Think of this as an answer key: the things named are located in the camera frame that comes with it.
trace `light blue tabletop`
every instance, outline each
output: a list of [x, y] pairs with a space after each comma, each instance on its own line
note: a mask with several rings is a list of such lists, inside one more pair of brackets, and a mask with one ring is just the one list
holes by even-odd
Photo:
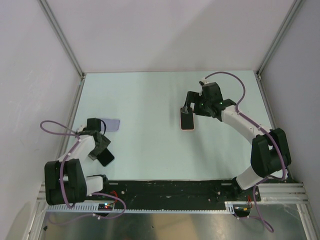
[[[118, 132], [107, 132], [115, 160], [103, 167], [90, 158], [85, 174], [106, 174], [111, 180], [232, 179], [250, 165], [251, 145], [217, 119], [194, 116], [194, 131], [180, 129], [180, 107], [188, 91], [200, 92], [197, 72], [89, 73], [86, 76], [73, 129], [87, 118], [120, 119]], [[240, 77], [246, 96], [240, 109], [257, 122], [270, 121], [253, 71], [230, 71]], [[217, 82], [224, 99], [237, 102], [239, 82], [229, 75]]]

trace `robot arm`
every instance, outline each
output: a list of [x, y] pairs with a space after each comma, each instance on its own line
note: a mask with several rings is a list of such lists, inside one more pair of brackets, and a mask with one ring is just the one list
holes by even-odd
[[182, 126], [192, 126], [193, 128], [193, 113], [195, 113], [195, 115], [199, 116], [217, 118], [220, 122], [233, 127], [248, 140], [252, 145], [251, 165], [233, 179], [233, 185], [237, 191], [247, 190], [265, 177], [282, 169], [279, 156], [273, 144], [259, 128], [266, 130], [275, 140], [285, 166], [291, 164], [286, 134], [282, 129], [272, 130], [270, 127], [262, 126], [261, 124], [259, 128], [254, 126], [238, 114], [235, 102], [230, 99], [223, 100], [220, 87], [216, 82], [201, 81], [200, 85], [202, 86], [201, 93], [193, 91], [187, 93], [185, 104], [180, 109], [181, 128]]
[[[72, 147], [57, 161], [47, 162], [44, 167], [45, 195], [49, 205], [64, 204], [60, 181], [70, 203], [81, 203], [86, 196], [105, 190], [108, 179], [105, 175], [84, 176], [81, 163], [87, 158], [98, 159], [105, 167], [115, 157], [107, 146], [110, 140], [100, 133], [101, 121], [97, 118], [87, 120], [87, 126], [78, 132], [79, 143]], [[61, 163], [68, 155], [63, 167], [63, 179], [60, 179]]]

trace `white wall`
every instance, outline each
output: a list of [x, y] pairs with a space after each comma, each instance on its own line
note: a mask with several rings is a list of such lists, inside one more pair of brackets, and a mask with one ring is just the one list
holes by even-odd
[[305, 184], [320, 225], [320, 1], [307, 0], [262, 74], [288, 137], [293, 176]]
[[0, 1], [0, 76], [0, 239], [18, 240], [61, 140], [39, 124], [67, 122], [79, 83], [36, 0]]
[[257, 70], [294, 0], [48, 0], [85, 72]]

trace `white cable tie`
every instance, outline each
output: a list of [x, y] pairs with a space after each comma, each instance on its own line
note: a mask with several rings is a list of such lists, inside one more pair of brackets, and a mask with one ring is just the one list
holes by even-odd
[[201, 79], [201, 82], [203, 82], [204, 85], [209, 84], [210, 82], [208, 82], [204, 77]]

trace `lavender phone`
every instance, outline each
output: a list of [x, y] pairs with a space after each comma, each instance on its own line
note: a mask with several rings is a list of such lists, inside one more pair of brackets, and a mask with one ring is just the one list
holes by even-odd
[[[106, 132], [117, 132], [120, 126], [120, 119], [100, 118], [105, 122]], [[101, 132], [104, 132], [105, 125], [101, 122]]]

